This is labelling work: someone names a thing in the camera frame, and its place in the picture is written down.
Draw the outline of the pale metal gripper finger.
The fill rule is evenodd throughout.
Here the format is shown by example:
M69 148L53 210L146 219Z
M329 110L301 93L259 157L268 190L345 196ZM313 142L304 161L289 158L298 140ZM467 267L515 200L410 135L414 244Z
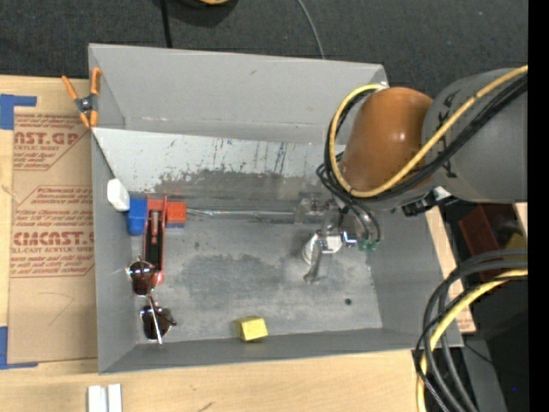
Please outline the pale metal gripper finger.
M331 255L328 253L313 252L311 254L311 264L309 270L304 275L304 281L307 283L319 282L327 278L331 265Z
M305 243L302 252L303 260L308 265L314 265L319 260L322 255L322 247L319 235L317 233L313 234L311 238Z

